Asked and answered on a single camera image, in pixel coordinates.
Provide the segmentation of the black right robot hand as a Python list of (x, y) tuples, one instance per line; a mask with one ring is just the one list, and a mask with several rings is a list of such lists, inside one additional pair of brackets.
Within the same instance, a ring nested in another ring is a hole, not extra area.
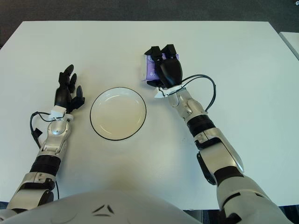
[(169, 89), (182, 83), (182, 67), (173, 44), (167, 44), (163, 49), (152, 46), (144, 54), (148, 85)]

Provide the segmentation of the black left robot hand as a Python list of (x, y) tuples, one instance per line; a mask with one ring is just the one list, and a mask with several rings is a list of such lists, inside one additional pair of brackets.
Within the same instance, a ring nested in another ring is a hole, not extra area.
[(71, 113), (85, 103), (81, 85), (77, 88), (75, 86), (77, 74), (73, 74), (73, 70), (74, 65), (71, 64), (64, 70), (64, 72), (59, 73), (59, 87), (55, 93), (54, 105), (65, 108), (66, 113)]

